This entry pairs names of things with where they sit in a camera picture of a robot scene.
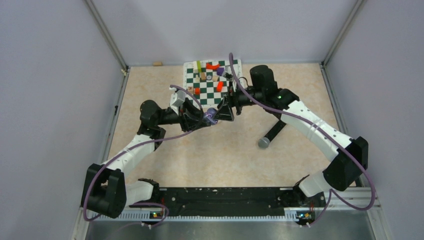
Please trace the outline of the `grey-blue earbud case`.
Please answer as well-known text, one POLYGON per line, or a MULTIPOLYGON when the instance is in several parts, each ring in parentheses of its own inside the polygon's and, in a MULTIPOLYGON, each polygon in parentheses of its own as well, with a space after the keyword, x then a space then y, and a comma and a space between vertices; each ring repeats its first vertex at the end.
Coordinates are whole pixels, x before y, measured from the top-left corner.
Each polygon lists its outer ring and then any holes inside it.
POLYGON ((215 115, 217 113, 217 110, 213 107, 210 107, 207 109, 207 111, 203 114, 203 120, 205 122, 208 122, 209 124, 216 125, 218 123, 218 120, 214 119, 215 115))

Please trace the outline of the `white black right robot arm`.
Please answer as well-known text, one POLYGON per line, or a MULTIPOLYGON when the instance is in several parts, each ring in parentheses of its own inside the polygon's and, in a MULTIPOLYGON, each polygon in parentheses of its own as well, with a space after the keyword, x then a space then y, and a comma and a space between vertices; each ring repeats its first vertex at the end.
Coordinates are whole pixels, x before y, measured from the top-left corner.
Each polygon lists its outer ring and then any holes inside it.
POLYGON ((329 160, 324 170, 296 183, 293 200, 307 206, 318 193, 330 189, 345 191, 368 167, 369 143, 361 136, 354 139, 314 114, 291 90, 279 88, 267 65, 250 69, 252 84, 242 88, 234 81, 230 67, 220 67, 217 74, 232 81, 232 86, 218 105, 216 120, 233 121, 245 106, 258 105, 308 138, 329 160))

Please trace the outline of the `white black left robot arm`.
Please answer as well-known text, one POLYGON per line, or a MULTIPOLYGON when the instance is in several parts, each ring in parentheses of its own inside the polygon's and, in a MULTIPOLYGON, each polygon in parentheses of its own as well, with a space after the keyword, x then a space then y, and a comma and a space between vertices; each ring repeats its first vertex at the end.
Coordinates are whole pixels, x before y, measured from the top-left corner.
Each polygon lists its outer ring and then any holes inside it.
POLYGON ((93 163, 87 169, 81 196, 84 219, 94 220, 87 211, 117 218, 124 208, 141 201, 149 207, 156 206, 161 194, 154 189, 155 184, 150 180, 126 184, 126 176, 169 140, 162 125, 180 124, 186 136, 202 126, 203 117, 200 102, 191 102, 187 97, 171 101, 168 108, 161 108, 153 100, 144 101, 140 106, 141 124, 130 143, 111 159, 93 163))

